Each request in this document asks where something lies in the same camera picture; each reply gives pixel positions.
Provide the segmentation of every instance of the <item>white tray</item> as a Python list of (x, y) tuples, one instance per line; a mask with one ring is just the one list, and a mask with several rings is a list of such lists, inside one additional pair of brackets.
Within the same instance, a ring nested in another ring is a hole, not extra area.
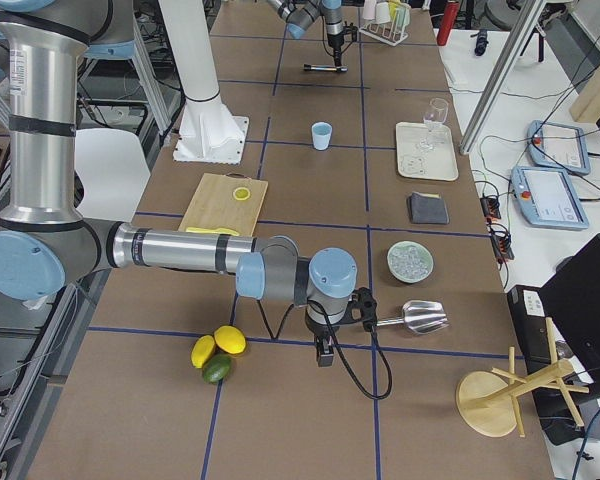
[(426, 178), (452, 182), (458, 178), (458, 165), (451, 130), (446, 125), (433, 134), (435, 148), (420, 150), (416, 145), (427, 135), (422, 123), (400, 122), (396, 125), (398, 173), (408, 178)]

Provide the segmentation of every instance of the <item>metal scoop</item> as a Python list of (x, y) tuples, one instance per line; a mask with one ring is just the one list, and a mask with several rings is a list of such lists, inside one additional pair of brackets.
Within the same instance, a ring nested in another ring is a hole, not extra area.
[(402, 317), (378, 320), (378, 326), (403, 323), (416, 335), (425, 335), (449, 326), (447, 314), (440, 302), (411, 300), (402, 307)]

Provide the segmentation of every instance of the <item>brown table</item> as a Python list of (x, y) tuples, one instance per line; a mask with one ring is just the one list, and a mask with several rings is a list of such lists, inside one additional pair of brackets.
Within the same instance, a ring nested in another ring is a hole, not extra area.
[[(360, 23), (357, 9), (345, 13)], [(457, 382), (507, 368), (515, 336), (468, 158), (457, 153), (460, 177), (451, 183), (397, 175), (395, 123), (420, 121), (432, 96), (451, 100), (428, 15), (413, 10), (409, 32), (395, 48), (362, 37), (345, 54), (346, 75), (307, 74), (303, 63), (329, 60), (319, 26), (306, 40), (284, 39), (266, 4), (224, 3), (212, 45), (224, 102), (251, 119), (243, 161), (175, 163), (164, 148), (134, 223), (177, 228), (204, 172), (268, 180), (257, 236), (288, 235), (306, 256), (345, 248), (379, 316), (410, 299), (440, 300), (450, 328), (426, 337), (383, 329), (394, 391), (371, 401), (339, 359), (315, 365), (301, 309), (271, 341), (254, 303), (236, 299), (232, 277), (114, 271), (29, 478), (552, 478), (530, 398), (525, 439), (483, 437), (456, 411)], [(310, 146), (318, 120), (334, 127), (324, 152)], [(458, 141), (455, 114), (448, 124)], [(412, 191), (442, 193), (451, 223), (411, 224), (404, 202)], [(390, 275), (386, 252), (399, 240), (432, 252), (429, 278), (408, 286)], [(285, 306), (265, 308), (275, 323)], [(249, 348), (214, 387), (189, 354), (196, 338), (230, 322)], [(384, 390), (368, 335), (354, 326), (339, 338), (363, 383)]]

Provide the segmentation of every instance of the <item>table top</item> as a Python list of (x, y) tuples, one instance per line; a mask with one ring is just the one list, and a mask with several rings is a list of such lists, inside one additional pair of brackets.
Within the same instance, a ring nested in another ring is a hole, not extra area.
[[(447, 46), (440, 49), (443, 61), (451, 70), (449, 86), (463, 131), (480, 97), (480, 94), (467, 91), (479, 92), (484, 88), (508, 37), (508, 33), (505, 32), (489, 32), (489, 46), (485, 55), (476, 57), (473, 55), (475, 46), (475, 38), (471, 37), (473, 34), (475, 32), (453, 30)], [(527, 154), (522, 155), (523, 142), (507, 142), (493, 136), (509, 140), (525, 138), (527, 127), (531, 121), (545, 119), (554, 108), (559, 99), (554, 94), (571, 85), (570, 79), (549, 45), (545, 45), (543, 63), (538, 63), (536, 55), (537, 48), (535, 41), (532, 41), (505, 82), (503, 93), (498, 97), (481, 134), (481, 138), (484, 139), (482, 153), (485, 162), (483, 163), (480, 155), (481, 139), (470, 155), (475, 179), (484, 180), (486, 174), (487, 180), (493, 182), (501, 193), (506, 192), (507, 182), (494, 173), (488, 172), (485, 166), (496, 174), (508, 178), (511, 167), (517, 162), (519, 165), (531, 165), (531, 161)], [(454, 83), (452, 79), (459, 79), (460, 82)], [(538, 100), (517, 95), (552, 96)], [(576, 98), (576, 92), (570, 93), (564, 103), (557, 108), (555, 114), (551, 116), (551, 120), (582, 127), (588, 133), (585, 137), (587, 150), (600, 153), (600, 132), (597, 131), (597, 126), (578, 124), (569, 114), (569, 107)], [(587, 179), (600, 186), (600, 158), (591, 157), (591, 166), (591, 173), (587, 175)], [(580, 197), (600, 196), (599, 191), (587, 185), (583, 180), (572, 177), (572, 181)], [(482, 184), (477, 184), (477, 187), (478, 192), (481, 192)], [(486, 192), (491, 194), (493, 190), (487, 187)], [(531, 227), (524, 220), (513, 200), (510, 200), (509, 205), (503, 202), (501, 223), (507, 225), (511, 230), (512, 248), (515, 254), (515, 260), (508, 263), (508, 282), (507, 272), (505, 270), (501, 272), (502, 281), (503, 283), (507, 282), (507, 288), (516, 284), (542, 286), (554, 274), (555, 266), (561, 260), (575, 254), (594, 235), (600, 233), (600, 202), (584, 203), (583, 205), (591, 226), (581, 232), (571, 232)], [(577, 360), (574, 369), (577, 372), (584, 370)], [(573, 452), (580, 448), (580, 444), (581, 440), (575, 440), (556, 447), (547, 442), (556, 477), (571, 478), (575, 463)], [(600, 442), (595, 440), (589, 442), (587, 452), (596, 460), (582, 462), (578, 478), (600, 478)]]
[[(357, 24), (359, 13), (345, 8)], [(483, 437), (455, 406), (464, 375), (507, 368), (515, 337), (468, 157), (456, 152), (452, 183), (396, 172), (395, 123), (421, 121), (432, 96), (451, 100), (428, 14), (413, 10), (410, 36), (395, 48), (363, 37), (345, 53), (342, 76), (301, 72), (304, 63), (329, 61), (318, 25), (305, 40), (285, 38), (283, 27), (262, 3), (223, 3), (212, 47), (223, 101), (250, 117), (243, 160), (176, 163), (165, 147), (134, 224), (177, 228), (203, 172), (267, 180), (256, 236), (288, 235), (302, 255), (345, 248), (379, 317), (407, 300), (439, 300), (451, 326), (424, 337), (379, 331), (394, 390), (371, 401), (339, 359), (315, 365), (303, 311), (272, 341), (254, 303), (235, 296), (232, 277), (116, 270), (29, 478), (552, 478), (530, 397), (521, 402), (525, 439)], [(334, 127), (323, 152), (310, 143), (318, 120)], [(459, 139), (453, 112), (448, 124)], [(442, 193), (449, 225), (411, 224), (411, 191)], [(389, 273), (386, 253), (400, 240), (433, 254), (434, 271), (419, 284)], [(274, 324), (286, 307), (264, 305)], [(205, 384), (190, 365), (191, 347), (228, 323), (246, 333), (248, 349), (225, 381)], [(362, 328), (343, 327), (339, 339), (362, 383), (383, 391), (385, 372)]]

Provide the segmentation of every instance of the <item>wine glass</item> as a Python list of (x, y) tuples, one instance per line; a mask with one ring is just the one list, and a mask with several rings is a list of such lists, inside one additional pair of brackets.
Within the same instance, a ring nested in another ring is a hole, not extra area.
[(429, 102), (427, 110), (422, 119), (427, 127), (427, 136), (418, 144), (418, 148), (424, 151), (431, 151), (435, 148), (433, 144), (433, 131), (447, 121), (449, 113), (449, 102), (442, 98), (434, 98)]

